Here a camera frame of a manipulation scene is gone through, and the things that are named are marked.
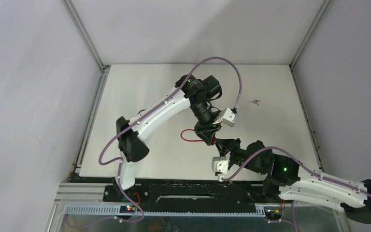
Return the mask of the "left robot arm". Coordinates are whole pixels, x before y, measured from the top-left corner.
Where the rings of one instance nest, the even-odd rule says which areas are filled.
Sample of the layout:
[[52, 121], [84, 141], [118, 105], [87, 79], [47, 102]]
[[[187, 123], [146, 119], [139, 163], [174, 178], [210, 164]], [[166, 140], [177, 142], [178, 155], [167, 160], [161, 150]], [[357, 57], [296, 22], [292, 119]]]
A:
[[219, 81], [212, 75], [204, 80], [191, 76], [183, 87], [181, 83], [186, 79], [182, 76], [171, 89], [173, 95], [162, 106], [155, 104], [156, 110], [150, 107], [136, 117], [125, 119], [123, 116], [116, 121], [118, 133], [127, 129], [118, 140], [123, 161], [120, 172], [116, 175], [120, 182], [115, 188], [114, 194], [121, 201], [128, 201], [133, 196], [135, 184], [135, 174], [138, 162], [144, 159], [149, 148], [145, 144], [148, 136], [164, 122], [184, 109], [190, 108], [197, 119], [194, 131], [197, 136], [207, 145], [215, 142], [215, 133], [221, 129], [221, 125], [216, 123], [220, 110], [213, 111], [211, 101], [222, 96], [222, 88]]

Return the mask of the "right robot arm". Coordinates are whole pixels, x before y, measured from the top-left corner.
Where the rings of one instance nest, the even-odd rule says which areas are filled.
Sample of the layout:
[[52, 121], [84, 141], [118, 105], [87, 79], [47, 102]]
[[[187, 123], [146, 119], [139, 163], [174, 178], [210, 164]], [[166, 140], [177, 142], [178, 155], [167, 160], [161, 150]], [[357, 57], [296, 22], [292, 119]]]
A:
[[219, 152], [212, 169], [219, 181], [231, 181], [242, 169], [264, 175], [261, 190], [250, 191], [254, 202], [300, 201], [345, 213], [371, 224], [371, 179], [352, 182], [306, 167], [281, 148], [261, 141], [241, 148], [240, 139], [217, 139]]

